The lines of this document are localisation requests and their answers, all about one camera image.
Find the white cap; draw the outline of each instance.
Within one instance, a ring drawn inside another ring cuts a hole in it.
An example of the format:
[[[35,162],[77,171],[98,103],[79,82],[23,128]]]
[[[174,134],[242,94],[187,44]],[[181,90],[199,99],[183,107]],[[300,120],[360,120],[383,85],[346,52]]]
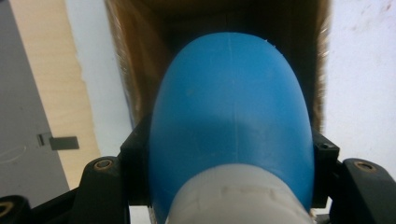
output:
[[[256,224],[313,221],[290,188],[260,167],[228,164],[190,179],[173,200],[168,224]]]

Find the blue balloon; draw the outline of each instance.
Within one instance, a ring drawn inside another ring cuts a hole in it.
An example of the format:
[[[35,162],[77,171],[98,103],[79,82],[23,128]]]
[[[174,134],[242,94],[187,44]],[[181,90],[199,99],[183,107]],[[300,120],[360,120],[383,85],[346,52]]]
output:
[[[177,191],[222,164],[259,166],[282,179],[305,209],[314,155],[298,81],[285,58],[253,35],[205,35],[166,72],[149,137],[150,197],[164,223]]]

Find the gray surface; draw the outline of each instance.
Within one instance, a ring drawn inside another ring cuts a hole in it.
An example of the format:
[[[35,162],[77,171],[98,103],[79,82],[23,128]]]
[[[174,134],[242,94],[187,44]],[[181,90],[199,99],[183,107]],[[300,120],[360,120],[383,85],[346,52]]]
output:
[[[0,1],[0,197],[18,194],[36,206],[66,191],[58,152],[40,146],[50,133],[8,1]]]

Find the beige panel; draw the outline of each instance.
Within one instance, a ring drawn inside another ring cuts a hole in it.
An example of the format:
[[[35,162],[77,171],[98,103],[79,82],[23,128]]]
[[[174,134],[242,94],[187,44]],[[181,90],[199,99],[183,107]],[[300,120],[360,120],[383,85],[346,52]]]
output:
[[[100,157],[91,105],[64,0],[11,0],[35,83],[54,137],[76,136],[79,150],[59,151],[70,189]]]

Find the white plastic base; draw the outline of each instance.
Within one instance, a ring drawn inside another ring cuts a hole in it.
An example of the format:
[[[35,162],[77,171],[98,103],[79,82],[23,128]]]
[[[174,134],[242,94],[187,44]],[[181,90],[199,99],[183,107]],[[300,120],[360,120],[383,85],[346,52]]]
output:
[[[230,164],[190,179],[177,193],[166,223],[312,224],[313,221],[278,177],[256,166]]]

